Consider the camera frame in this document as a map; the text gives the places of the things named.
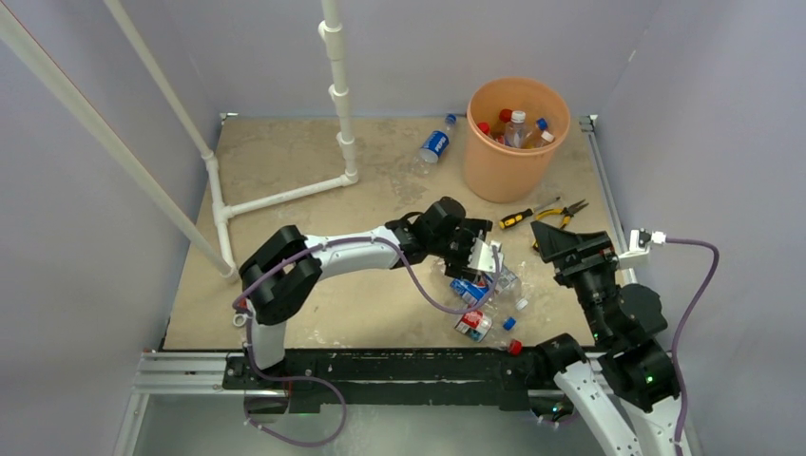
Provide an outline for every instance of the white wall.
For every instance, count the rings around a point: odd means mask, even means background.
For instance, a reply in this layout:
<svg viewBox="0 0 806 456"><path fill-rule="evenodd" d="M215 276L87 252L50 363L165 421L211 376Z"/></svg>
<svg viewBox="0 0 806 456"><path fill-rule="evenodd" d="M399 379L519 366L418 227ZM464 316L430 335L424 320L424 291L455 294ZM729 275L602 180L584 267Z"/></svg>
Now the white wall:
<svg viewBox="0 0 806 456"><path fill-rule="evenodd" d="M216 109L334 115L319 1L163 1ZM660 0L338 3L356 115L464 112L501 76L545 81L581 115L602 108Z"/></svg>
<svg viewBox="0 0 806 456"><path fill-rule="evenodd" d="M4 1L194 218L202 161L103 4ZM107 455L188 243L2 43L0 81L0 454Z"/></svg>
<svg viewBox="0 0 806 456"><path fill-rule="evenodd" d="M803 454L803 17L798 0L663 2L597 125L625 227L722 250L681 342L707 454ZM710 255L656 253L640 277L674 328Z"/></svg>

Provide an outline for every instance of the pliers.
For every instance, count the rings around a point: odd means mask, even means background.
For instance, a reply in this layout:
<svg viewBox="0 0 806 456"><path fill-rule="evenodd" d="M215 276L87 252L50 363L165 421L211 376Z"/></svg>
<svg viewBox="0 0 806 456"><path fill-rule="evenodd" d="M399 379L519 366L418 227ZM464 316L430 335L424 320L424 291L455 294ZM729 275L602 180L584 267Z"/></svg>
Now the pliers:
<svg viewBox="0 0 806 456"><path fill-rule="evenodd" d="M561 230L565 229L568 224L571 222L571 219L581 210L587 207L587 203L584 199L579 200L570 206L566 206L562 209L554 208L554 209L546 209L545 211L539 213L538 215L534 216L535 220L545 219L548 216L563 216L563 221L560 222L559 228ZM534 241L534 244L531 246L535 252L539 252L537 247L537 241Z"/></svg>

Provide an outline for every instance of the orange bucket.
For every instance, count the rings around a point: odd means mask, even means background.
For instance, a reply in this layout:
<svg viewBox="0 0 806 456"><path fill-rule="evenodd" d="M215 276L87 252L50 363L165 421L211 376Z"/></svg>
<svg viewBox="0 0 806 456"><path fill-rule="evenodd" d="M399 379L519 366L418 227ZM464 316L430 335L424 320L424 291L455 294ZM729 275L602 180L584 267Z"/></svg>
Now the orange bucket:
<svg viewBox="0 0 806 456"><path fill-rule="evenodd" d="M537 119L546 119L554 142L524 150L500 144L482 133L476 124L494 124L505 108L526 112L526 123L532 127ZM568 136L571 114L563 97L548 85L528 78L504 78L482 85L473 94L468 124L465 182L485 200L513 202L527 196L543 177L554 151Z"/></svg>

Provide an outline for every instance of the pvc pipe frame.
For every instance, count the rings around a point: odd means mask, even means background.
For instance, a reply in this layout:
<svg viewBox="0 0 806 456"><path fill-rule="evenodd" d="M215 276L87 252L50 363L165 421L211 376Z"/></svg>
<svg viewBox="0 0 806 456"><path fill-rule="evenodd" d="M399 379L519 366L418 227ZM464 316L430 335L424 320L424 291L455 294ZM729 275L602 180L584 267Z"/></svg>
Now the pvc pipe frame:
<svg viewBox="0 0 806 456"><path fill-rule="evenodd" d="M157 63L154 56L151 54L150 49L145 44L140 32L137 31L134 24L131 22L128 14L125 12L120 0L104 0L106 7L112 13L112 17L117 21L118 26L124 33L126 39L134 48L140 60L145 65L148 73L154 79L154 82L160 88L168 104L173 109L179 118L182 126L187 134L193 140L193 144L199 149L201 158L204 160L205 168L210 180L210 194L213 200L213 220L216 224L216 231L219 236L219 246L221 248L221 256L223 260L230 266L229 271L221 274L225 277L235 279L236 262L232 254L232 246L229 240L229 232L227 224L229 219L245 214L250 211L262 209L264 207L280 204L285 201L296 200L298 198L307 197L315 193L324 192L334 188L352 185L358 182L358 171L355 166L355 137L353 136L353 125L351 119L351 110L349 102L349 89L347 88L347 71L344 65L344 38L342 35L342 26L338 19L338 8L336 0L322 0L322 10L324 11L325 20L319 24L319 36L325 42L327 48L328 58L331 61L331 70L333 72L334 83L328 88L336 105L336 114L338 115L338 122L340 130L336 135L336 140L341 148L341 154L345 161L344 174L341 176L326 180L304 187L290 190L283 193L278 193L269 197L247 201L241 204L228 206L224 203L223 195L221 193L221 180L219 179L219 162L213 151L207 146L206 142L199 133L199 130L190 119L190 115L185 110L179 97L177 97L171 84L165 77L162 69Z"/></svg>
<svg viewBox="0 0 806 456"><path fill-rule="evenodd" d="M103 116L79 88L50 58L4 2L0 2L0 39L39 78L45 87L69 110L79 123L106 149L124 171L151 197L182 233L195 245L223 276L235 276L232 262L219 255L202 236L193 221L168 196L163 188L137 160Z"/></svg>

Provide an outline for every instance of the cable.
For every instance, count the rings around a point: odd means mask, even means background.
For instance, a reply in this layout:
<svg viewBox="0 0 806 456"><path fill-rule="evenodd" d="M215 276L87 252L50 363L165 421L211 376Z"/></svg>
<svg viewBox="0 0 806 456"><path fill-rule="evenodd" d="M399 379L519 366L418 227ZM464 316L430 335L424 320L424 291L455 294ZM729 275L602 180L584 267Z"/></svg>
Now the cable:
<svg viewBox="0 0 806 456"><path fill-rule="evenodd" d="M680 344L682 329L685 326L685 323L688 321L688 317L691 316L694 306L697 305L700 297L703 293L705 293L705 288L707 288L708 284L711 283L711 279L714 277L714 273L717 271L717 266L720 264L720 249L718 249L716 245L710 242L705 242L704 240L668 237L666 239L666 243L705 247L714 253L714 259L711 261L711 269L708 270L708 274L705 275L705 280L702 281L700 288L697 289L697 292L694 294L694 297L691 299L688 307L685 308L685 312L682 313L681 321L678 324L678 328L675 330L675 336L672 338L672 364L675 367L675 373L678 376L678 382L680 383L681 387L681 411L678 415L678 422L675 425L675 442L677 443L675 445L675 451L677 452L678 456L682 456L680 440L682 438L682 428L685 424L685 415L688 413L688 391L685 388L685 382L682 379L680 362L678 361L678 345Z"/></svg>
<svg viewBox="0 0 806 456"><path fill-rule="evenodd" d="M394 250L394 252L397 254L397 256L400 257L400 260L403 262L403 265L406 267L406 270L409 272L409 276L412 278L412 281L414 282L414 286L417 287L417 290L419 290L419 292L423 295L423 297L426 298L427 301L429 301L429 303L431 303L431 305L433 305L435 308L439 309L440 311L448 313L448 314L466 314L466 313L473 312L473 311L476 311L476 310L480 309L489 300L489 298L494 293L495 285L498 283L498 279L501 276L502 267L501 267L501 260L498 258L498 248L495 247L495 246L492 246L492 256L493 256L493 260L495 262L495 276L494 276L494 278L492 280L492 284L490 284L490 286L489 286L489 290L484 294L484 296L482 296L481 299L479 299L479 302L476 303L475 306L473 306L473 307L471 307L469 309L451 309L449 307L443 306L442 304L439 304L433 298L431 298L428 295L428 293L426 293L426 291L423 288L422 284L417 279L417 276L414 274L414 270L412 269L412 265L406 259L406 255L403 253L402 250L400 250L400 248L398 246L394 245L394 243L391 242L390 240L387 240L387 239L385 239L383 237L343 237L341 239L334 239L334 240L328 242L327 246L329 247L329 246L332 246L332 245L349 244L349 243L356 243L356 242L381 242L381 243L386 244L389 247L391 247L392 250ZM269 380L271 382L289 382L289 383L291 383L291 382L295 382L295 381L311 381L311 382L319 383L320 385L323 385L326 388L328 388L329 390L331 390L336 395L336 397L338 398L338 402L341 405L341 420L338 423L338 427L328 437L326 437L326 438L324 438L322 440L319 440L319 441L315 441L315 442L303 442L303 441L300 441L300 440L292 439L292 438L286 437L286 436L284 436L284 435L282 435L282 434L280 434L280 433L278 433L276 431L273 431L272 429L270 429L268 427L264 427L263 425L261 425L257 421L253 420L252 417L249 415L249 410L248 410L249 403L246 400L244 400L244 402L243 402L243 413L246 416L246 422L247 423L249 423L250 425L254 426L258 430L262 430L263 432L280 439L281 441L283 441L283 442L285 442L287 444L294 445L294 446L297 446L297 447L307 447L307 448L321 447L321 446L327 445L327 444L331 443L333 440L335 440L336 437L338 437L338 434L340 434L341 431L344 429L344 425L347 423L347 401L344 399L344 395L341 394L341 391L339 391L338 388L336 388L336 386L334 384L328 382L325 379L318 378L318 377L313 377L313 376L300 376L300 375L275 377L275 376L272 376L272 375L267 375L262 370L258 369L258 364L255 361L255 354L254 354L254 351L252 350L252 320L254 320L254 315L253 315L252 311L250 311L248 308L242 308L240 306L240 302L243 299L247 298L252 292L254 292L258 288L258 286L260 286L260 284L263 281L265 281L267 278L269 278L269 277L273 276L274 274L278 273L279 271L281 271L282 268L284 268L284 267L288 266L289 264L297 261L298 259L301 259L301 258L303 258L303 257L305 257L307 255L310 255L311 253L318 252L318 251L323 250L325 248L326 248L325 245L317 244L317 245L309 247L309 248L307 248L307 249L305 249L305 250L303 250L301 252L297 252L296 254L289 256L288 258L284 259L279 264L277 264L275 267L273 267L269 271L267 271L266 274L261 275L250 286L246 287L246 290L244 290L243 293L239 294L239 296L237 298L235 298L235 300L232 302L232 308L235 310L236 313L246 314L248 316L248 318L246 319L246 347L247 347L246 354L247 354L247 358L249 359L249 365L252 368L253 372L255 372L260 378L263 378L265 380Z"/></svg>

